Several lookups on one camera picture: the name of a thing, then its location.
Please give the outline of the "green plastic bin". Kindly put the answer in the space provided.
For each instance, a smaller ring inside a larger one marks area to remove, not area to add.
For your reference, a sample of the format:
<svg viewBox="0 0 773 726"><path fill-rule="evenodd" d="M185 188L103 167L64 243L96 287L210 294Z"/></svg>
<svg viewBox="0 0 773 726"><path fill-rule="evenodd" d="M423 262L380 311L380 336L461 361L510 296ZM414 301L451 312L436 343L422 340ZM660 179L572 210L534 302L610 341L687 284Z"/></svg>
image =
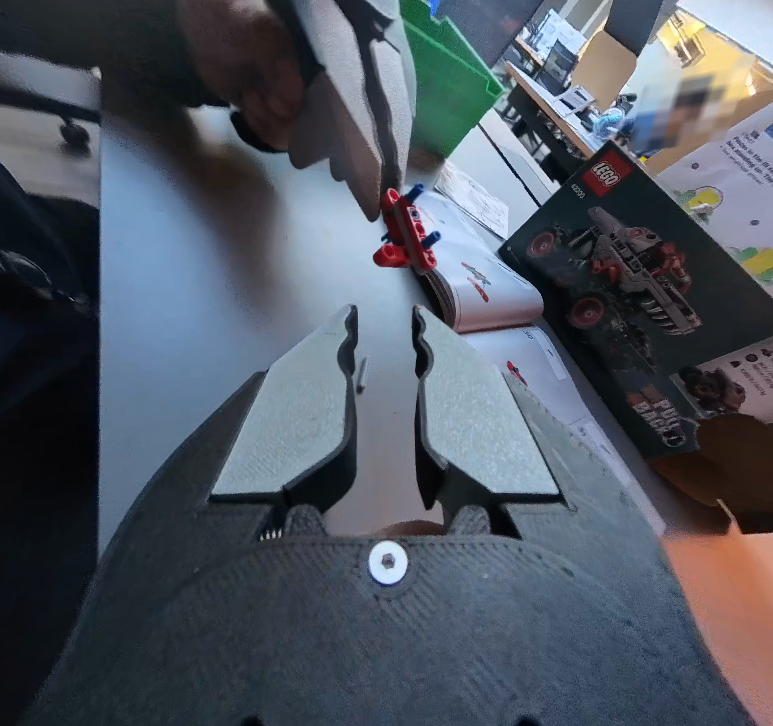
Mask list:
<svg viewBox="0 0 773 726"><path fill-rule="evenodd" d="M399 0L417 76L411 145L449 157L469 131L506 94L473 47L426 0Z"/></svg>

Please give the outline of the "black lego set box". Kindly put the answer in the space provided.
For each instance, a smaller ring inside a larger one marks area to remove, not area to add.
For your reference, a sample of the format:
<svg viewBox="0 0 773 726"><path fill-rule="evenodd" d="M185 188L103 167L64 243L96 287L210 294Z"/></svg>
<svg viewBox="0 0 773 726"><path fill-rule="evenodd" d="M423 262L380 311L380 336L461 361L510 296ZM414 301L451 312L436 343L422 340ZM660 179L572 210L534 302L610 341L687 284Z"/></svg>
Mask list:
<svg viewBox="0 0 773 726"><path fill-rule="evenodd" d="M771 297L609 140L498 249L647 459L771 425Z"/></svg>

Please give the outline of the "person's left forearm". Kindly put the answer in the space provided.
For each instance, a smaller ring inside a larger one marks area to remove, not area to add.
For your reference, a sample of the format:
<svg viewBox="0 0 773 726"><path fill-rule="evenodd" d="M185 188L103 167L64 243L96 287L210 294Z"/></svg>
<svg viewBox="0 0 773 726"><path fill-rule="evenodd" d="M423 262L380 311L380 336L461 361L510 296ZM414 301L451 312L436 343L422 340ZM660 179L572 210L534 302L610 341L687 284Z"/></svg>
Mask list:
<svg viewBox="0 0 773 726"><path fill-rule="evenodd" d="M188 107L220 105L192 66L176 0L1 0L5 54L99 68Z"/></svg>

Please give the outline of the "person's dark clothing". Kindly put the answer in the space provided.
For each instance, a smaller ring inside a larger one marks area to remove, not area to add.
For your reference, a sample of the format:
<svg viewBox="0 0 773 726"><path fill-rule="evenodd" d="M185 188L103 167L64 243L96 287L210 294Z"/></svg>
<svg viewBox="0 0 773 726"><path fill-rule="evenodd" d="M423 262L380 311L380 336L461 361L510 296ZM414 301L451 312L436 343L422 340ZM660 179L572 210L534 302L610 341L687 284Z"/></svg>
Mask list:
<svg viewBox="0 0 773 726"><path fill-rule="evenodd" d="M66 644L97 558L100 211L1 168L1 721Z"/></svg>

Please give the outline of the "wooden desk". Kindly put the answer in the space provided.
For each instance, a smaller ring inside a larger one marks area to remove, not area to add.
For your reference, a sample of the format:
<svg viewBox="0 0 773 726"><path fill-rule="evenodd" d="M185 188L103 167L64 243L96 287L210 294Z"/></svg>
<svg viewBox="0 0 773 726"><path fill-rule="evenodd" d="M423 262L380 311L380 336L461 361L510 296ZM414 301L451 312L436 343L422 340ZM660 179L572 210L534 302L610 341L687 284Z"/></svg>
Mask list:
<svg viewBox="0 0 773 726"><path fill-rule="evenodd" d="M521 71L510 61L504 62L504 70L519 89L533 101L536 107L575 145L586 157L597 152L603 141L593 137L582 128L579 120L574 115L561 115L555 108L555 97L542 85Z"/></svg>

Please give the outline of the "open instruction booklet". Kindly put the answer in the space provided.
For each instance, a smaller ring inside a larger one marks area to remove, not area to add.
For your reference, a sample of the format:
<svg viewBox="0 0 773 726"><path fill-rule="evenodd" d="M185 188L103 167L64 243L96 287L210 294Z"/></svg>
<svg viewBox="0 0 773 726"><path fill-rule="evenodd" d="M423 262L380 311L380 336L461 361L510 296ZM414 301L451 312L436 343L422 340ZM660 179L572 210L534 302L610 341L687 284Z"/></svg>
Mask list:
<svg viewBox="0 0 773 726"><path fill-rule="evenodd" d="M416 200L437 266L427 275L439 312L450 328L501 373L528 388L546 409L600 455L612 445L577 389L553 341L534 321L544 302L474 231L452 201L435 191Z"/></svg>

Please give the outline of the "white printed board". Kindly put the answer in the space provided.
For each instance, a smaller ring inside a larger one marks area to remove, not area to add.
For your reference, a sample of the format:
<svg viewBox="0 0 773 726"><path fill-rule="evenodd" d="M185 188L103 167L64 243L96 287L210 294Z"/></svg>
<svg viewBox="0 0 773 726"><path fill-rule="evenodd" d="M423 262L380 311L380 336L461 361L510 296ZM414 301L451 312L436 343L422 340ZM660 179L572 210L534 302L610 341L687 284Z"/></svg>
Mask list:
<svg viewBox="0 0 773 726"><path fill-rule="evenodd" d="M772 294L772 104L658 174L677 204Z"/></svg>

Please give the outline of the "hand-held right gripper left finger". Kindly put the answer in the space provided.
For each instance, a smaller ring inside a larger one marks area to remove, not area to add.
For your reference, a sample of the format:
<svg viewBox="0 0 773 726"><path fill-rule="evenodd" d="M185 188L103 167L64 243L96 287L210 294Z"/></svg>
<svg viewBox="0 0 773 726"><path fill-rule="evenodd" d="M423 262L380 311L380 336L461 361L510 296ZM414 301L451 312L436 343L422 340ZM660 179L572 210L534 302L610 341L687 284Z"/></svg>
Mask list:
<svg viewBox="0 0 773 726"><path fill-rule="evenodd" d="M343 306L270 366L213 484L214 502L325 513L353 486L359 314Z"/></svg>

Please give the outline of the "red lego assembly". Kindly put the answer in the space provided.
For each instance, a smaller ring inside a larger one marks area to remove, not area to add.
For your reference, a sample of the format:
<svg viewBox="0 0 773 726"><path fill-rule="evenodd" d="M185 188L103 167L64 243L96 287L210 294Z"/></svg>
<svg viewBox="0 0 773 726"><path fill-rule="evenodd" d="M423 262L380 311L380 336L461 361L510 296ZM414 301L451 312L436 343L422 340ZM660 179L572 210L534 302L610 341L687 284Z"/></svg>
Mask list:
<svg viewBox="0 0 773 726"><path fill-rule="evenodd" d="M424 192L424 185L415 184L405 194L388 190L381 198L381 218L386 225L386 234L381 238L381 247L373 254L372 260L380 268L411 268L419 276L435 270L437 258L433 247L440 241L439 231L424 227L416 200Z"/></svg>

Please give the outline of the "black office chair base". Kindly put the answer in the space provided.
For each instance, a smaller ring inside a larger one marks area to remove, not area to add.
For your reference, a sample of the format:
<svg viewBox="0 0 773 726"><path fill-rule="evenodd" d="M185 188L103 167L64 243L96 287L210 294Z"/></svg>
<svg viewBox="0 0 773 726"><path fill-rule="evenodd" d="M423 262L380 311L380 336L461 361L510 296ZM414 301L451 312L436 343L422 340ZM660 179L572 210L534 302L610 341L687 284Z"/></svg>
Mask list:
<svg viewBox="0 0 773 726"><path fill-rule="evenodd" d="M26 89L1 85L1 105L29 112L52 115L61 120L60 134L63 142L77 151L90 146L91 136L80 122L101 123L98 104L71 103L54 98L47 93L36 93Z"/></svg>

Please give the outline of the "person's left hand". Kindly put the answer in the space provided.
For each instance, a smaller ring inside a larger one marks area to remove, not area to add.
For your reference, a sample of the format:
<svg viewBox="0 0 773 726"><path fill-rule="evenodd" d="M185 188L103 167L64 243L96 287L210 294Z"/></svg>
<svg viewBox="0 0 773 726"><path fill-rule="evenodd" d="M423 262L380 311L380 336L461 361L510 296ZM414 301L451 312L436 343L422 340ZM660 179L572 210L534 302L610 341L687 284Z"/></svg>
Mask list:
<svg viewBox="0 0 773 726"><path fill-rule="evenodd" d="M291 36L266 0L176 0L188 56L205 87L256 137L285 151L304 104Z"/></svg>

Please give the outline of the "printed paper sheet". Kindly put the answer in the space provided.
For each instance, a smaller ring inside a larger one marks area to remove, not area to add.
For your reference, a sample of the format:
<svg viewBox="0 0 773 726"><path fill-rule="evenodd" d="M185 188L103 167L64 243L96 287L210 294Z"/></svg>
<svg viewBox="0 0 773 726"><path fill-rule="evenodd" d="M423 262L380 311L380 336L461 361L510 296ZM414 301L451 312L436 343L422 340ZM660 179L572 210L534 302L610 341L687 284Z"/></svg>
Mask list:
<svg viewBox="0 0 773 726"><path fill-rule="evenodd" d="M435 180L434 189L453 201L460 210L498 238L508 238L509 208L503 201L445 161Z"/></svg>

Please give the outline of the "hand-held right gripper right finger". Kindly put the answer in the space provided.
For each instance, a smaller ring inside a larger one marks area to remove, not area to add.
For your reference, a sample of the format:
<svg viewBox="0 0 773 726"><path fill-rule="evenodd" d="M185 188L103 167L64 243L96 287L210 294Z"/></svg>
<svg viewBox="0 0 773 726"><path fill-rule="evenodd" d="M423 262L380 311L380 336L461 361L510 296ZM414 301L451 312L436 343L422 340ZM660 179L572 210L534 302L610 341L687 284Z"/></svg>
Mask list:
<svg viewBox="0 0 773 726"><path fill-rule="evenodd" d="M427 509L560 503L560 422L427 308L412 309L415 472Z"/></svg>

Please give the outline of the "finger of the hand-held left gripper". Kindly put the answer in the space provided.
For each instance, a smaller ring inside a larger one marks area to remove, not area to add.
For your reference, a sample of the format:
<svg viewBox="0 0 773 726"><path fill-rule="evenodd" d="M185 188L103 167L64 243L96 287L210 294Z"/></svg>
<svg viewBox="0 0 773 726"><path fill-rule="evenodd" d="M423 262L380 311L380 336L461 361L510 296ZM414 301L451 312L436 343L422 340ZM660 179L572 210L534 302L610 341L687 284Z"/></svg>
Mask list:
<svg viewBox="0 0 773 726"><path fill-rule="evenodd" d="M304 105L289 142L296 168L329 161L369 222L380 216L382 152L353 28L339 10L298 18L311 58Z"/></svg>
<svg viewBox="0 0 773 726"><path fill-rule="evenodd" d="M403 186L416 114L417 77L404 29L400 0L369 0L374 10L369 50L369 93L375 106L376 133L382 153L382 190Z"/></svg>

